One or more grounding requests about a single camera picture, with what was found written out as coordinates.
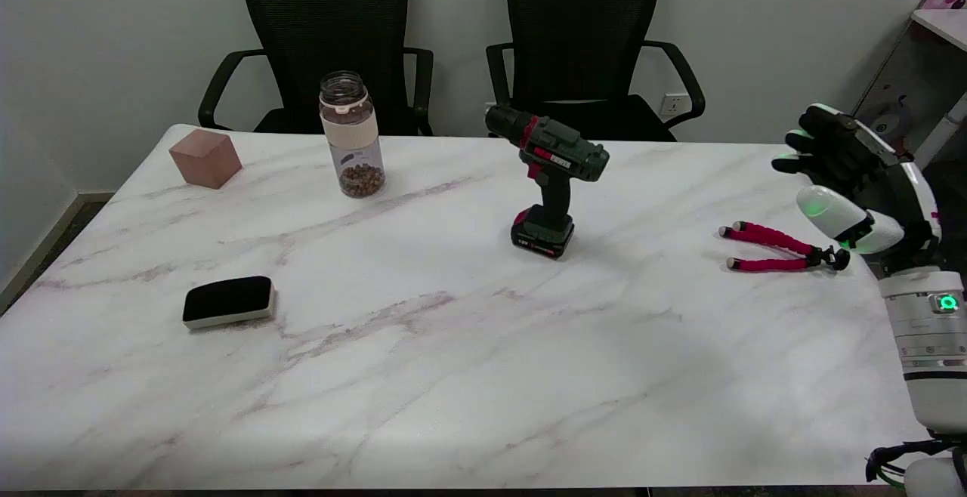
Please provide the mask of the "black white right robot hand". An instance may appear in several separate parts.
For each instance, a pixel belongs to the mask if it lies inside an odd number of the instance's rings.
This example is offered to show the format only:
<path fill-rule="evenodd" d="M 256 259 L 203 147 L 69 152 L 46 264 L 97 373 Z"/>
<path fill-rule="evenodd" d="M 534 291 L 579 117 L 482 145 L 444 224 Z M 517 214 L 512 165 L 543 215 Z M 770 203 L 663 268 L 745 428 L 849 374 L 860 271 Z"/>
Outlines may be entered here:
<path fill-rule="evenodd" d="M 884 276 L 941 265 L 938 205 L 911 156 L 822 103 L 808 106 L 785 144 L 790 153 L 771 167 L 808 178 L 796 204 L 825 236 L 877 263 Z"/>

